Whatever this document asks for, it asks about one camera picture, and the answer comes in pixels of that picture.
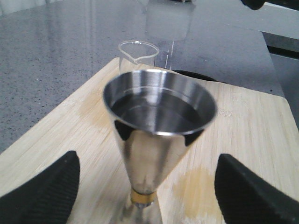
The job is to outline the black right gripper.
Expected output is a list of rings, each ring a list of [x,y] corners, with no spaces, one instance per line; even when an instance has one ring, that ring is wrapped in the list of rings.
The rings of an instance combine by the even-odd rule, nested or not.
[[[252,10],[258,10],[265,4],[266,0],[241,0],[241,2]]]

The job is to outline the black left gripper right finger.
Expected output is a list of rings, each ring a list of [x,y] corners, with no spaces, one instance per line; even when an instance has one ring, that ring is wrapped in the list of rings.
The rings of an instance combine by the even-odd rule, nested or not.
[[[227,224],[297,224],[299,203],[230,154],[220,154],[215,195]]]

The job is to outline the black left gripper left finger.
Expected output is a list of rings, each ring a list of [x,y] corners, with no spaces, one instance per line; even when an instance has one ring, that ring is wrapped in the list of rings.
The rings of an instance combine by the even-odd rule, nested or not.
[[[43,172],[0,198],[2,224],[65,224],[78,194],[80,162],[68,151]]]

